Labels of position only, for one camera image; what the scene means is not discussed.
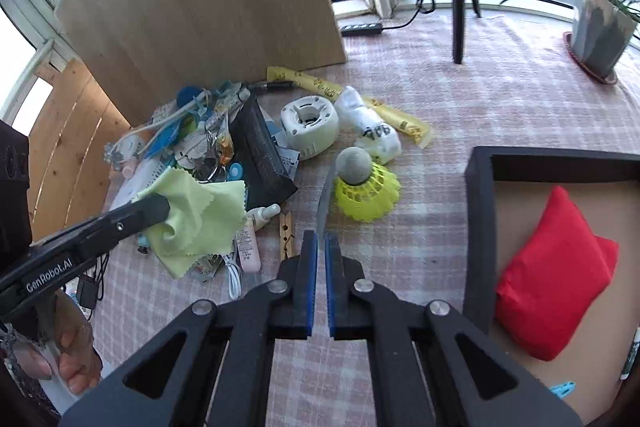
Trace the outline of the person left hand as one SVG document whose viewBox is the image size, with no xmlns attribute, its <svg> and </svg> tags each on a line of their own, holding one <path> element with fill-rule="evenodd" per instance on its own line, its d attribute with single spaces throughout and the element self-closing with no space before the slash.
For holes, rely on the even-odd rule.
<svg viewBox="0 0 640 427">
<path fill-rule="evenodd" d="M 77 305 L 59 289 L 53 298 L 53 341 L 60 351 L 56 367 L 73 395 L 96 387 L 101 379 L 102 361 L 93 349 L 90 323 Z M 27 376 L 48 381 L 51 364 L 26 341 L 14 346 L 17 364 Z"/>
</svg>

